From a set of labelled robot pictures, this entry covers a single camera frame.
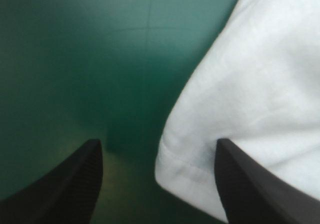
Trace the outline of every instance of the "teal background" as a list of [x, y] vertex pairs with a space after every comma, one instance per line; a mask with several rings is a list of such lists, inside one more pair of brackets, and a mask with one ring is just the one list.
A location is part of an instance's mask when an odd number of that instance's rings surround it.
[[93, 224], [219, 223], [157, 186], [158, 140], [236, 0], [0, 0], [0, 199], [90, 138]]

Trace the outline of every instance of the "green floor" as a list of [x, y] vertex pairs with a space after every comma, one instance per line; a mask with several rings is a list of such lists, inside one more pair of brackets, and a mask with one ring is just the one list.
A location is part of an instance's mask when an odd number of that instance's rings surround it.
[[215, 222], [158, 187], [165, 120], [236, 0], [0, 0], [0, 199], [103, 143], [93, 224]]

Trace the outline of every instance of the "white fabric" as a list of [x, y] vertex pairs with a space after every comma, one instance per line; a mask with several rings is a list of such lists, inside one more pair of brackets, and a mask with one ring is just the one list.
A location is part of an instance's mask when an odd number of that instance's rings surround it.
[[239, 0], [166, 122], [157, 182], [226, 222], [222, 137], [320, 200], [320, 0]]

